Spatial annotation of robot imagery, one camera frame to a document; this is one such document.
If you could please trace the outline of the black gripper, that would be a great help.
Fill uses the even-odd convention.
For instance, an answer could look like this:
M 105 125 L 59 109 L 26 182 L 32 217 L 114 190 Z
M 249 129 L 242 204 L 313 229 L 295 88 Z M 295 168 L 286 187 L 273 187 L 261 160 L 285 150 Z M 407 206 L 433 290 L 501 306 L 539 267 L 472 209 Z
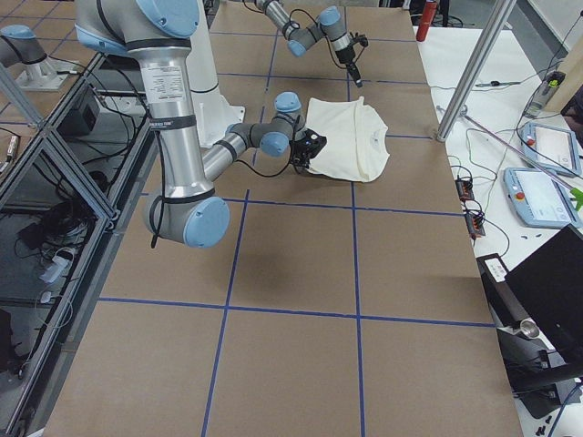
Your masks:
M 304 171 L 310 166 L 310 161 L 319 154 L 319 136 L 307 135 L 297 140 L 291 147 L 291 165 L 295 171 Z
M 361 78 L 360 71 L 355 64 L 356 54 L 352 44 L 348 46 L 336 50 L 335 54 L 339 63 L 343 66 L 346 66 L 347 73 L 349 74 L 352 81 L 356 84 L 357 87 L 363 86 L 363 81 Z

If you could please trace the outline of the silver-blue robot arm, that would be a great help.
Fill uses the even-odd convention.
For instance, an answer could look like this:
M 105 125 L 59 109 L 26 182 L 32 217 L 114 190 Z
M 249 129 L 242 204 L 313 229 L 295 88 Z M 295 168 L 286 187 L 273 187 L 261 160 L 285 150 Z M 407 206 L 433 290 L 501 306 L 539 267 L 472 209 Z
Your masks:
M 287 43 L 290 52 L 304 56 L 313 46 L 324 41 L 332 63 L 344 70 L 358 88 L 363 80 L 357 66 L 363 51 L 369 45 L 365 34 L 349 32 L 345 20 L 336 5 L 321 11 L 317 17 L 299 7 L 288 12 L 281 1 L 247 1 L 242 4 L 249 11 L 265 15 L 275 25 Z
M 271 122 L 235 124 L 203 151 L 187 69 L 199 18 L 195 1 L 76 3 L 78 41 L 103 54 L 133 58 L 140 67 L 162 166 L 161 188 L 144 212 L 152 239 L 209 248 L 230 224 L 229 207 L 216 196 L 213 182 L 241 154 L 249 148 L 272 157 L 287 154 L 290 165 L 307 168 L 327 139 L 306 127 L 298 96 L 284 92 L 276 97 Z

